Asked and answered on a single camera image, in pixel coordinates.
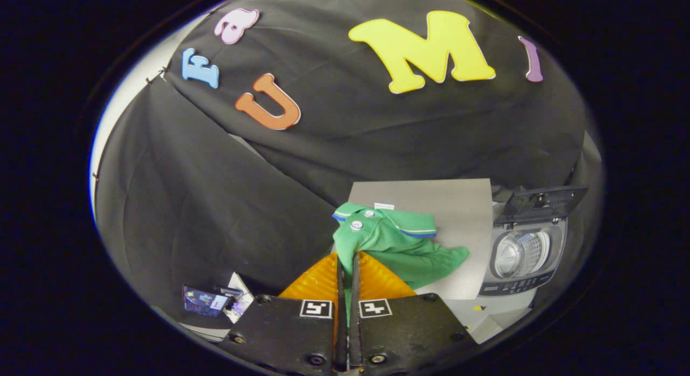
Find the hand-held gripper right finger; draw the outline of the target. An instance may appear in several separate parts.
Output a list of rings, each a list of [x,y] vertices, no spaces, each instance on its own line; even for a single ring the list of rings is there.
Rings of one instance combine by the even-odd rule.
[[[364,255],[353,259],[348,366],[360,373],[438,373],[478,354],[478,344],[434,293],[365,300]]]

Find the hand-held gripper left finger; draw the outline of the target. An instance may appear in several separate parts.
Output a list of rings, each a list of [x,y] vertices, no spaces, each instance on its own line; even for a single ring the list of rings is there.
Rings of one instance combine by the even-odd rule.
[[[318,261],[281,295],[257,295],[219,348],[274,373],[345,371],[347,313],[337,255]]]

